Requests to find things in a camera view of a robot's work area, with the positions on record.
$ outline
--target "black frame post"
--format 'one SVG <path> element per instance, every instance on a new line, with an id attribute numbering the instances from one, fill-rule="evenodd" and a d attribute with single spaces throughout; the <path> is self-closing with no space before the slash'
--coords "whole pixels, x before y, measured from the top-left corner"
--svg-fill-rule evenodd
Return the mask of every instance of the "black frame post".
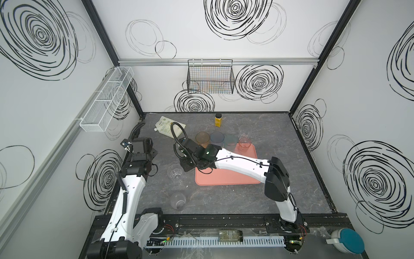
<path id="1" fill-rule="evenodd" d="M 336 42 L 338 41 L 339 37 L 341 36 L 343 30 L 347 26 L 349 20 L 351 19 L 352 15 L 354 14 L 356 8 L 358 7 L 361 0 L 350 0 L 347 7 L 345 8 L 344 13 L 342 14 L 341 18 L 339 19 L 334 31 L 331 34 L 328 42 L 326 43 L 325 47 L 322 50 L 322 53 L 319 56 L 319 62 L 316 68 L 314 68 L 311 73 L 309 74 L 308 78 L 305 81 L 301 91 L 299 92 L 298 96 L 296 97 L 295 102 L 293 103 L 292 107 L 290 108 L 289 113 L 293 115 L 299 105 L 301 104 L 303 98 L 305 97 L 306 93 L 308 92 L 309 88 L 311 87 L 313 81 L 315 80 L 316 76 L 318 75 L 319 71 L 322 69 L 323 64 L 325 63 L 326 59 L 328 58 L 329 54 L 331 53 L 332 49 L 334 48 Z"/>
<path id="2" fill-rule="evenodd" d="M 94 4 L 92 3 L 92 0 L 81 0 L 81 1 L 83 3 L 83 6 L 85 6 L 85 9 L 89 15 L 89 18 L 94 24 L 96 32 L 98 33 L 99 38 L 101 39 L 102 44 L 105 47 L 106 52 L 108 53 L 108 56 L 111 59 L 113 65 L 119 66 L 118 55 L 116 54 L 116 51 L 109 39 L 109 36 L 106 33 L 104 25 L 102 24 L 101 18 L 99 18 L 98 12 L 96 11 Z M 130 85 L 127 88 L 127 93 L 131 99 L 132 104 L 137 110 L 138 115 L 140 116 L 141 120 L 143 120 L 145 118 L 145 113 L 142 111 L 142 108 L 141 108 L 140 103 L 138 102 L 137 96 L 135 95 Z"/>

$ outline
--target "wire basket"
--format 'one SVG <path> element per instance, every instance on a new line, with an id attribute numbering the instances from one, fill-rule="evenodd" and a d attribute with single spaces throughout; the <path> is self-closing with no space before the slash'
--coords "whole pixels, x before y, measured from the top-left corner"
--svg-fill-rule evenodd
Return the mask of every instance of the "wire basket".
<path id="1" fill-rule="evenodd" d="M 134 76 L 131 67 L 117 67 L 80 122 L 86 132 L 104 132 Z"/>
<path id="2" fill-rule="evenodd" d="M 189 94 L 233 94 L 236 81 L 231 59 L 188 60 L 187 90 Z"/>

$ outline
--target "teal lid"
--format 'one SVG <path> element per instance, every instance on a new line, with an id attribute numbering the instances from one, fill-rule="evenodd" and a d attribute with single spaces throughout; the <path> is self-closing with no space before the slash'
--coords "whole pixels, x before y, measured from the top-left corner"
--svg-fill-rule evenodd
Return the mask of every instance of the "teal lid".
<path id="1" fill-rule="evenodd" d="M 362 238 L 357 232 L 349 228 L 341 230 L 339 241 L 354 254 L 362 254 L 365 246 Z"/>

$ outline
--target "table surface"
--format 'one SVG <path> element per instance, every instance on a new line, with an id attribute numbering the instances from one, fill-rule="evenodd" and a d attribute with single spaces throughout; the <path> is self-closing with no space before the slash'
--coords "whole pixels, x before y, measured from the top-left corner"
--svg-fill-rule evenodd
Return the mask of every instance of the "table surface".
<path id="1" fill-rule="evenodd" d="M 238 135 L 240 125 L 250 124 L 253 128 L 251 140 L 258 158 L 277 157 L 289 172 L 291 193 L 301 213 L 331 213 L 292 122 L 285 113 L 223 114 L 220 128 L 214 126 L 214 114 L 147 114 L 140 137 L 152 138 L 158 151 L 152 162 L 158 165 L 159 171 L 148 177 L 137 213 L 153 207 L 161 207 L 165 214 L 279 213 L 274 201 L 265 196 L 264 184 L 199 186 L 195 182 L 195 169 L 185 172 L 181 182 L 173 182 L 167 176 L 167 169 L 179 164 L 179 160 L 173 151 L 174 139 L 154 131 L 161 116 L 186 124 L 185 131 L 193 140 L 200 131 L 211 133 L 218 130 Z M 155 167 L 152 170 L 151 174 L 155 173 Z M 174 210 L 170 205 L 171 195 L 178 191 L 186 196 L 186 206 L 182 211 Z"/>

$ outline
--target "black wire basket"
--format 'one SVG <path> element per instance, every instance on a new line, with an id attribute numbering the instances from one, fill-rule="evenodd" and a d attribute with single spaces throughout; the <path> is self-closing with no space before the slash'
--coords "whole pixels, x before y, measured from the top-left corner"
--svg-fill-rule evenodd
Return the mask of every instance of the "black wire basket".
<path id="1" fill-rule="evenodd" d="M 236 80 L 231 59 L 188 60 L 187 90 L 208 94 L 233 94 Z"/>

